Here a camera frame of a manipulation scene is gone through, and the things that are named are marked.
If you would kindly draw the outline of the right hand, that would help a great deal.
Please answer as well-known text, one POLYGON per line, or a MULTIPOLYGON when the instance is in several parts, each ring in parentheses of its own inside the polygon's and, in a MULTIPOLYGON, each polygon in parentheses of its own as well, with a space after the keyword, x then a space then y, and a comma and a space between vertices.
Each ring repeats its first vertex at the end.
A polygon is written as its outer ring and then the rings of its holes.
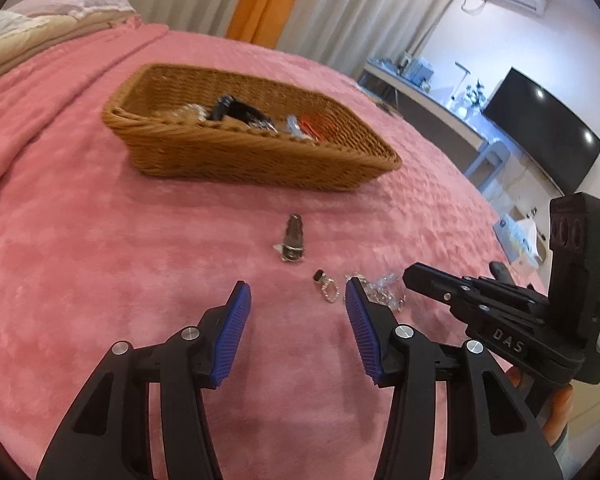
MULTIPOLYGON (((522 396, 527 395, 530 386, 526 384, 524 374, 517 367, 509 367, 505 375, 522 396)), ((549 445, 556 446, 565 432, 573 410, 573 403, 573 385, 571 384, 552 393, 546 421, 541 424, 542 433, 549 445)))

